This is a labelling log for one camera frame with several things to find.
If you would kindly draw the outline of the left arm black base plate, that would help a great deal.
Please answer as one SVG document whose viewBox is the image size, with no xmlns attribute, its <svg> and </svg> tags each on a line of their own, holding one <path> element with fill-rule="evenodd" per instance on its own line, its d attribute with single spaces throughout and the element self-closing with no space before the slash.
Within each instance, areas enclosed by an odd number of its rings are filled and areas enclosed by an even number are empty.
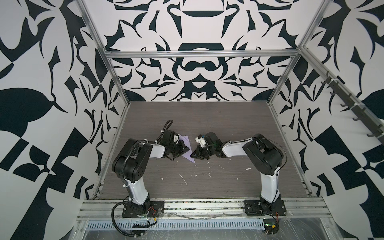
<svg viewBox="0 0 384 240">
<path fill-rule="evenodd" d="M 164 201 L 152 201 L 146 200 L 143 205 L 132 203 L 131 201 L 124 204 L 123 207 L 123 218 L 138 218 L 138 217 L 149 217 L 156 218 L 163 214 L 165 207 Z"/>
</svg>

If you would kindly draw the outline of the lilac square paper sheet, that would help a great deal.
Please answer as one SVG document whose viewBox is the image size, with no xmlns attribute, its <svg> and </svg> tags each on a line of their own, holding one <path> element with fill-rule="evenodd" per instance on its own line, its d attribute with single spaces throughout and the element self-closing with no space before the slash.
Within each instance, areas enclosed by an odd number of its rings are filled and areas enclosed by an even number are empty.
<svg viewBox="0 0 384 240">
<path fill-rule="evenodd" d="M 185 159 L 189 160 L 192 163 L 195 163 L 195 159 L 191 157 L 192 147 L 191 147 L 189 137 L 180 135 L 180 140 L 182 140 L 184 142 L 184 145 L 189 148 L 189 150 L 186 153 L 182 154 L 182 157 L 184 157 Z"/>
</svg>

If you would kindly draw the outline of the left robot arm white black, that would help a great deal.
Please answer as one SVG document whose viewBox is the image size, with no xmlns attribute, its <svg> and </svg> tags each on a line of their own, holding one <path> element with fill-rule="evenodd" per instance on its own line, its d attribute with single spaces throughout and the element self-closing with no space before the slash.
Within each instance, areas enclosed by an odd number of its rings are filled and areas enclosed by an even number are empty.
<svg viewBox="0 0 384 240">
<path fill-rule="evenodd" d="M 191 152 L 190 141 L 174 131 L 162 130 L 155 141 L 129 139 L 112 163 L 112 171 L 128 189 L 133 204 L 143 206 L 149 197 L 143 176 L 150 159 L 171 161 Z"/>
</svg>

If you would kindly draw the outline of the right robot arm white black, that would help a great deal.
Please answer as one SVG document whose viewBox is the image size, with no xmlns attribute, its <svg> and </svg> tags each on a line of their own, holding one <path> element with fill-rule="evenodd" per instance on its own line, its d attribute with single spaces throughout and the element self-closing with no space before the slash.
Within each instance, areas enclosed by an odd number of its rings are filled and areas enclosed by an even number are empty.
<svg viewBox="0 0 384 240">
<path fill-rule="evenodd" d="M 215 133 L 209 132 L 195 138 L 197 148 L 191 158 L 208 160 L 211 156 L 218 158 L 248 157 L 261 174 L 261 200 L 268 205 L 274 204 L 280 198 L 279 173 L 283 167 L 285 154 L 277 144 L 262 134 L 253 137 L 222 142 Z"/>
</svg>

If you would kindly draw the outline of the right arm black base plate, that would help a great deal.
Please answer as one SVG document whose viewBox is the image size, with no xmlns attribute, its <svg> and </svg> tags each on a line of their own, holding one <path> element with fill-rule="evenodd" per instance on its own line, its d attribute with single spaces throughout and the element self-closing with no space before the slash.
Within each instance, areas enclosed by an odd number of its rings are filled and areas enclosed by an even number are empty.
<svg viewBox="0 0 384 240">
<path fill-rule="evenodd" d="M 261 198 L 260 200 L 244 200 L 245 213 L 247 216 L 285 216 L 287 209 L 283 200 L 278 198 L 275 202 L 269 203 Z"/>
</svg>

